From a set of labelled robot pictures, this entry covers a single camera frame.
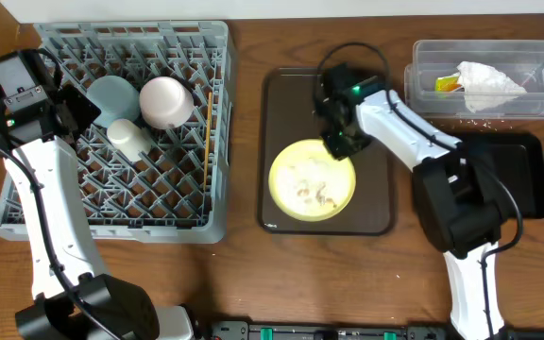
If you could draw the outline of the yellow plate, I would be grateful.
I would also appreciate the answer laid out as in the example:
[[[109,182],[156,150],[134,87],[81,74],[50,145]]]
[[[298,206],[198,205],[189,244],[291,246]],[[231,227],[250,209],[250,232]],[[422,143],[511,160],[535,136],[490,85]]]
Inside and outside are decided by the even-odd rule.
[[[274,203],[302,222],[320,222],[344,210],[356,189],[349,158],[335,159],[318,139],[286,146],[272,161],[267,186]]]

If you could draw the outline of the green orange snack wrapper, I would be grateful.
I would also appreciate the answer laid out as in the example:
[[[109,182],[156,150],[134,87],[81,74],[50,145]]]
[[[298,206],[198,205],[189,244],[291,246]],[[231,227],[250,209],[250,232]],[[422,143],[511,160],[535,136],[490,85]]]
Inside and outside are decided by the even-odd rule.
[[[459,73],[450,76],[441,76],[435,80],[434,90],[436,92],[451,93],[463,91],[464,86],[459,83]]]

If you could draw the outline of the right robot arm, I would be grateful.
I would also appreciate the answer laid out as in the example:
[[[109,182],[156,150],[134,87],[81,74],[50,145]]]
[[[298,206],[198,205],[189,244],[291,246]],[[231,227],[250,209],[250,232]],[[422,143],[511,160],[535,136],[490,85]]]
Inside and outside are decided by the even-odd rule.
[[[363,77],[346,64],[317,67],[313,101],[334,158],[378,142],[410,170],[419,223],[447,265],[452,328],[462,339],[499,338],[495,257],[503,223],[521,215],[493,161],[412,111],[384,76]]]

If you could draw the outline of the pink bowl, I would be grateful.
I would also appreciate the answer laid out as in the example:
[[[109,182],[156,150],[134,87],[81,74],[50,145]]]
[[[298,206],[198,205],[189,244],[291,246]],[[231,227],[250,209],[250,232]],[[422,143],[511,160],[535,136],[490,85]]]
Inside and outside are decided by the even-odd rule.
[[[177,128],[193,114],[195,103],[191,92],[169,76],[148,81],[139,93],[144,120],[153,128]]]

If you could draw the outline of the white cup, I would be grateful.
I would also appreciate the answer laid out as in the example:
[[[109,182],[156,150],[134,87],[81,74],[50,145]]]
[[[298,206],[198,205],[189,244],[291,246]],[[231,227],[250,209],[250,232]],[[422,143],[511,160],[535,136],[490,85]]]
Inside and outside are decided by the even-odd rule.
[[[147,155],[151,143],[145,133],[128,119],[117,119],[107,129],[110,143],[130,162],[139,162],[140,154]]]

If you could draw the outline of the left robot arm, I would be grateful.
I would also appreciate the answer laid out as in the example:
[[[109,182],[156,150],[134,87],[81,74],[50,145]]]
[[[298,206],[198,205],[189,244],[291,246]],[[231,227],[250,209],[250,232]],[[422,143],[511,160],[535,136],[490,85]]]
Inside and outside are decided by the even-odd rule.
[[[201,332],[187,308],[156,308],[115,278],[92,236],[74,143],[100,110],[48,70],[45,49],[0,57],[0,154],[20,197],[32,256],[31,306],[15,316],[24,339],[186,339]]]

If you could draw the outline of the white tissue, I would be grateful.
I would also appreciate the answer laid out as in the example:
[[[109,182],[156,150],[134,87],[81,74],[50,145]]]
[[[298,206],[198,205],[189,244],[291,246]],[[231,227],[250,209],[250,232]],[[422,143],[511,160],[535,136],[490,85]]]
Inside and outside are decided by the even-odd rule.
[[[496,108],[527,93],[512,78],[493,66],[462,61],[457,70],[459,83],[464,86],[466,107],[473,113]]]

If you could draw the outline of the wooden chopstick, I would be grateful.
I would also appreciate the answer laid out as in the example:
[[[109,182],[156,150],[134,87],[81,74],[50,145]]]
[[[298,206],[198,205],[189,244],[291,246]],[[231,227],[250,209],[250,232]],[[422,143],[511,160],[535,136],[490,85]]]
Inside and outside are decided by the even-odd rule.
[[[204,148],[204,166],[203,166],[203,193],[206,193],[208,186],[208,176],[209,176],[209,155],[210,155],[210,136],[211,136],[211,125],[213,118],[213,91],[208,95],[208,108],[207,108],[207,125],[206,125],[206,134],[205,134],[205,148]]]

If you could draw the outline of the light blue bowl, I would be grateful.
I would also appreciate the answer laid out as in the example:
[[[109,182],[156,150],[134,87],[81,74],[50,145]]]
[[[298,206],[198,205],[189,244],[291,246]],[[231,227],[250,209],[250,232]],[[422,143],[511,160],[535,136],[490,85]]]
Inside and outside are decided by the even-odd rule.
[[[124,78],[102,76],[86,92],[87,98],[100,109],[93,123],[108,128],[115,120],[135,121],[140,116],[138,91]]]

